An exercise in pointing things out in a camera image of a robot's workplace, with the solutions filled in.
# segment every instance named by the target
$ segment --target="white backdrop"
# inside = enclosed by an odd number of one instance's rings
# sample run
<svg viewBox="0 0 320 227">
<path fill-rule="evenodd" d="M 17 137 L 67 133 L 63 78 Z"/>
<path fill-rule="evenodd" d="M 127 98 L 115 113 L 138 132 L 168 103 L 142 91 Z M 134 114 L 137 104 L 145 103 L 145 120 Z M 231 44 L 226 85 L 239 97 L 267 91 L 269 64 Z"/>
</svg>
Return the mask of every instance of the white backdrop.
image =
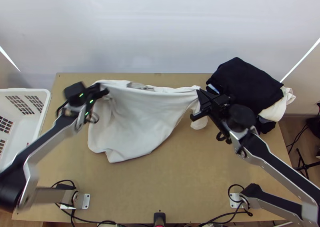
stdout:
<svg viewBox="0 0 320 227">
<path fill-rule="evenodd" d="M 0 46 L 31 87 L 56 72 L 213 72 L 280 80 L 320 36 L 319 0 L 0 0 Z"/>
</svg>

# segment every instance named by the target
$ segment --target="white towel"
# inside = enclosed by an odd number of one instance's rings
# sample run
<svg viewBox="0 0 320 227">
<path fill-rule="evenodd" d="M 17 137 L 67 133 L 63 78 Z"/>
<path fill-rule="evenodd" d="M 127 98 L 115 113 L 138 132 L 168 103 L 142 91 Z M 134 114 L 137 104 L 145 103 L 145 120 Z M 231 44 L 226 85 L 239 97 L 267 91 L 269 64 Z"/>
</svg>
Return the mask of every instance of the white towel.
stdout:
<svg viewBox="0 0 320 227">
<path fill-rule="evenodd" d="M 196 113 L 200 109 L 199 86 L 174 89 L 127 80 L 97 82 L 110 93 L 93 107 L 100 120 L 89 125 L 88 147 L 96 153 L 105 152 L 110 163 L 150 154 L 171 134 L 186 110 Z M 191 127 L 201 129 L 207 122 L 203 117 Z"/>
<path fill-rule="evenodd" d="M 264 119 L 278 122 L 283 117 L 287 105 L 295 100 L 296 96 L 293 94 L 291 88 L 286 88 L 282 86 L 281 90 L 283 92 L 283 98 L 259 113 L 259 115 Z"/>
</svg>

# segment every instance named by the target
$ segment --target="wooden floor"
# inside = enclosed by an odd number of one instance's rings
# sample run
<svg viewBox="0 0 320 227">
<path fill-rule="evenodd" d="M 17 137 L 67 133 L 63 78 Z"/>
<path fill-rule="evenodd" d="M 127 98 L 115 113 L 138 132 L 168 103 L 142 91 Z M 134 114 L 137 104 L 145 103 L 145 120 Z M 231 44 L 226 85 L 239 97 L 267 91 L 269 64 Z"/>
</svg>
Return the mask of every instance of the wooden floor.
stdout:
<svg viewBox="0 0 320 227">
<path fill-rule="evenodd" d="M 280 122 L 280 127 L 284 142 L 286 145 L 291 144 L 297 133 L 305 125 L 305 118 L 301 117 L 284 117 Z M 290 160 L 293 167 L 298 165 L 298 155 L 296 148 L 299 148 L 306 164 L 319 161 L 315 155 L 320 147 L 320 139 L 315 137 L 310 130 L 306 130 L 299 141 L 294 145 L 290 153 Z M 310 180 L 320 187 L 320 166 L 313 167 L 308 170 Z M 265 222 L 237 222 L 228 223 L 228 226 L 244 226 L 244 227 L 272 227 L 274 224 L 281 224 L 287 221 L 265 221 Z M 11 220 L 11 215 L 0 212 L 0 225 L 3 227 L 70 227 L 70 223 L 42 223 L 33 221 L 17 221 Z M 76 227 L 94 227 L 95 224 L 76 223 Z M 128 227 L 138 227 L 143 225 L 127 225 Z M 183 225 L 169 225 L 168 227 L 182 227 Z M 289 225 L 290 227 L 298 227 L 296 224 Z"/>
</svg>

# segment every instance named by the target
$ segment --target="white laundry basket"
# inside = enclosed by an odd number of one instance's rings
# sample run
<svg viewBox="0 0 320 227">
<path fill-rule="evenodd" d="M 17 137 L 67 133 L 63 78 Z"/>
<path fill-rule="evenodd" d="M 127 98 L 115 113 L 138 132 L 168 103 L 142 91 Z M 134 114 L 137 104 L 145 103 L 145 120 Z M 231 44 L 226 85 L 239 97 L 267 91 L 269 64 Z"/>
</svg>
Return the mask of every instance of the white laundry basket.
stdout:
<svg viewBox="0 0 320 227">
<path fill-rule="evenodd" d="M 50 100 L 46 89 L 0 89 L 0 171 L 38 138 Z"/>
</svg>

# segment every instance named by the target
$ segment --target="table surface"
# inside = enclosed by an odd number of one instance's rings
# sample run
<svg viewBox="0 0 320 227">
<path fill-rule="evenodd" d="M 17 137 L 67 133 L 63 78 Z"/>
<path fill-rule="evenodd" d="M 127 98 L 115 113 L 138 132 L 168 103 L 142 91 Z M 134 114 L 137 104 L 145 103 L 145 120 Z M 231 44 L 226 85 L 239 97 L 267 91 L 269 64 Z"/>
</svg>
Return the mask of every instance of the table surface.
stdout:
<svg viewBox="0 0 320 227">
<path fill-rule="evenodd" d="M 78 81 L 87 86 L 97 80 L 131 80 L 154 86 L 198 85 L 204 88 L 209 77 L 210 74 L 60 73 L 52 87 L 42 132 L 51 128 L 56 109 L 64 103 L 63 89 Z M 210 120 L 204 129 L 193 130 L 189 114 L 186 112 L 169 138 L 151 154 L 112 164 L 104 153 L 89 150 L 86 125 L 78 135 L 64 140 L 38 164 L 38 186 L 72 179 L 81 192 L 91 194 L 89 209 L 77 210 L 76 216 L 117 223 L 152 223 L 153 213 L 160 210 L 166 213 L 168 223 L 205 222 L 234 211 L 227 194 L 228 187 L 234 183 L 244 187 L 256 183 L 264 191 L 298 200 L 262 168 L 239 158 L 231 145 L 217 141 L 218 129 Z M 290 164 L 279 125 L 262 138 L 275 155 Z M 233 221 L 282 219 L 263 209 L 252 210 L 252 213 L 253 217 L 236 215 Z M 70 217 L 54 204 L 33 206 L 28 211 L 15 212 L 12 218 L 70 221 Z"/>
</svg>

